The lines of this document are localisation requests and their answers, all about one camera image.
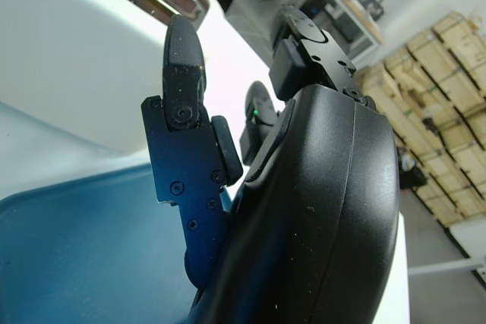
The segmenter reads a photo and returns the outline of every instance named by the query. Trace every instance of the blue tray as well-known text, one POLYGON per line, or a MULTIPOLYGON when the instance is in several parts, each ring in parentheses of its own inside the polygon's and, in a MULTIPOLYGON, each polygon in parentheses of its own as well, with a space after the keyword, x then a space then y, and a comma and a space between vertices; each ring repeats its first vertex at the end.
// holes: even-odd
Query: blue tray
POLYGON ((149 165, 0 201, 0 322, 179 324, 196 289, 149 165))

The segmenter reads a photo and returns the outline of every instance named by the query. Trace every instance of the stacked cardboard boxes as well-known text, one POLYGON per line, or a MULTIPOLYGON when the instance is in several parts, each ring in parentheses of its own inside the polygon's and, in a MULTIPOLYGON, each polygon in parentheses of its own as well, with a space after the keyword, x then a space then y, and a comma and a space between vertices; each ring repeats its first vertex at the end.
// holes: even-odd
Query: stacked cardboard boxes
POLYGON ((456 12, 362 71, 365 94, 415 155, 417 195, 444 226, 486 213, 486 45, 456 12))

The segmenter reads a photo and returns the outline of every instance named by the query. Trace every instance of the black bracket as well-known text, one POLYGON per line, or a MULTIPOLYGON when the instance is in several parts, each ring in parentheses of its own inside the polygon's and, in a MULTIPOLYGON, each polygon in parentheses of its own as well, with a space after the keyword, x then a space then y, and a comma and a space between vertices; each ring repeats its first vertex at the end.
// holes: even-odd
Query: black bracket
POLYGON ((164 49, 163 99, 142 103, 157 199, 181 213, 189 279, 204 289, 226 239, 219 193, 243 173, 226 119, 203 105, 204 58, 191 23, 175 16, 164 49))

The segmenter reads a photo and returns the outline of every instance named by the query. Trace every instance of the screw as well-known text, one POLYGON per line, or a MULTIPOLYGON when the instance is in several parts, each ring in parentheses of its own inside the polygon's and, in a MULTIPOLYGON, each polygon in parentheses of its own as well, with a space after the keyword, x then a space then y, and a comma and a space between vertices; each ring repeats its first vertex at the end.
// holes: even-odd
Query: screw
POLYGON ((216 208, 216 204, 217 204, 217 202, 216 202, 216 200, 215 200, 215 199, 209 199, 209 200, 207 201, 207 208, 208 208, 209 210, 214 210, 214 209, 216 208))
POLYGON ((184 192, 184 184, 180 181, 174 181, 170 185, 170 192, 174 195, 180 195, 184 192))
POLYGON ((196 219, 192 219, 188 223, 188 229, 190 231, 195 231, 197 228, 199 228, 199 223, 197 222, 196 219))
POLYGON ((172 117, 176 123, 187 123, 192 118, 192 109, 187 105, 176 106, 172 110, 172 117))
POLYGON ((211 173, 211 180, 213 180, 217 184, 219 184, 220 182, 222 182, 223 179, 224 179, 224 176, 222 175, 222 171, 220 171, 220 170, 214 170, 211 173))
POLYGON ((150 107, 154 110, 159 110, 160 109, 160 100, 158 100, 158 99, 150 100, 150 107))

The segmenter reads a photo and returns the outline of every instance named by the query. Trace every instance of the floor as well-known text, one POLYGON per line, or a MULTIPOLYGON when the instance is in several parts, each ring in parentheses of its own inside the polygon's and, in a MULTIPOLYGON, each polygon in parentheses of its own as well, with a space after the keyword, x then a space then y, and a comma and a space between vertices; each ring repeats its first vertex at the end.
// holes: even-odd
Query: floor
MULTIPOLYGON (((303 0, 234 0, 226 16, 255 52, 268 64, 268 36, 282 4, 300 6, 303 0)), ((459 260, 462 254, 442 227, 410 191, 402 192, 409 266, 459 260)), ((411 324, 480 324, 486 322, 486 290, 470 272, 428 275, 409 281, 411 324)))

